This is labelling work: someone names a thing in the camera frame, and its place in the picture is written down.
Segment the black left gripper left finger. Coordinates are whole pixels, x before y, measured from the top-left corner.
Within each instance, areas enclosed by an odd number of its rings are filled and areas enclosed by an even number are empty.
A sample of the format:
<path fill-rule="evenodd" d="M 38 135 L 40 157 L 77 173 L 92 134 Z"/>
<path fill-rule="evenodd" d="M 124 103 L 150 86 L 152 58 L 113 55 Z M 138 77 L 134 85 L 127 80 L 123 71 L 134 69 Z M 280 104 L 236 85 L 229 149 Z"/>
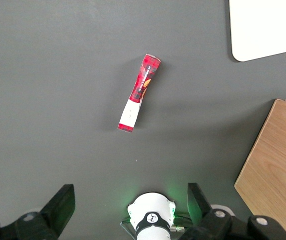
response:
<path fill-rule="evenodd" d="M 0 226 L 0 240 L 57 240 L 74 211 L 74 185 L 65 184 L 40 211 L 30 211 Z"/>

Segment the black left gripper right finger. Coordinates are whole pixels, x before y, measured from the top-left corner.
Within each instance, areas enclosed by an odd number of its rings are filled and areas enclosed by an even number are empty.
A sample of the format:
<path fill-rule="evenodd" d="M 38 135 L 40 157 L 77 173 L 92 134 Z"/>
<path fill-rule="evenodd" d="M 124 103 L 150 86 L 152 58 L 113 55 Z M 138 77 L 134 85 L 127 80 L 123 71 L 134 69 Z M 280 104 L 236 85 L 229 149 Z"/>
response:
<path fill-rule="evenodd" d="M 181 240 L 286 240 L 286 230 L 271 217 L 254 215 L 244 222 L 212 207 L 197 183 L 188 184 L 187 208 L 192 226 Z"/>

